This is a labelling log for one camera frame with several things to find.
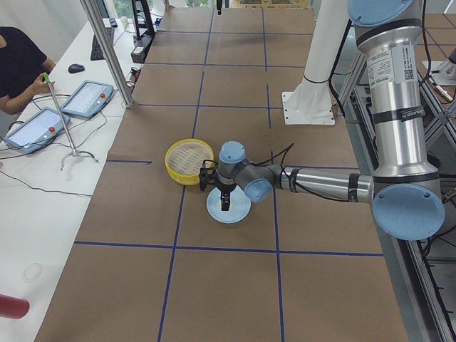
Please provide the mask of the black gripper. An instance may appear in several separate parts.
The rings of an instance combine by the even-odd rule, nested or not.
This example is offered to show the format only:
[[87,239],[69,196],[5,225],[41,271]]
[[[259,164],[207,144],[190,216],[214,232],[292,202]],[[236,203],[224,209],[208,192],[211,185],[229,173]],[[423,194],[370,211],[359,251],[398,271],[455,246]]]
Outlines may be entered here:
[[217,188],[221,192],[221,209],[222,209],[222,211],[229,211],[230,193],[235,190],[236,184],[233,182],[230,182],[229,184],[225,184],[221,180],[218,180]]

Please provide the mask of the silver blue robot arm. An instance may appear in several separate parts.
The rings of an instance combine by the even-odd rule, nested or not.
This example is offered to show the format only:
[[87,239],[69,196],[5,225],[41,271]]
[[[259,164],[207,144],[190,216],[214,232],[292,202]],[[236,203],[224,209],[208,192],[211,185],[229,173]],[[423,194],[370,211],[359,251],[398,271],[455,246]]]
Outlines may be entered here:
[[423,25],[421,1],[323,1],[302,82],[282,95],[288,125],[330,125],[329,83],[350,28],[367,60],[378,167],[371,176],[259,166],[244,146],[223,144],[207,210],[223,223],[246,217],[273,189],[342,202],[366,202],[387,234],[403,240],[431,237],[443,225],[437,169],[428,162],[414,45]]

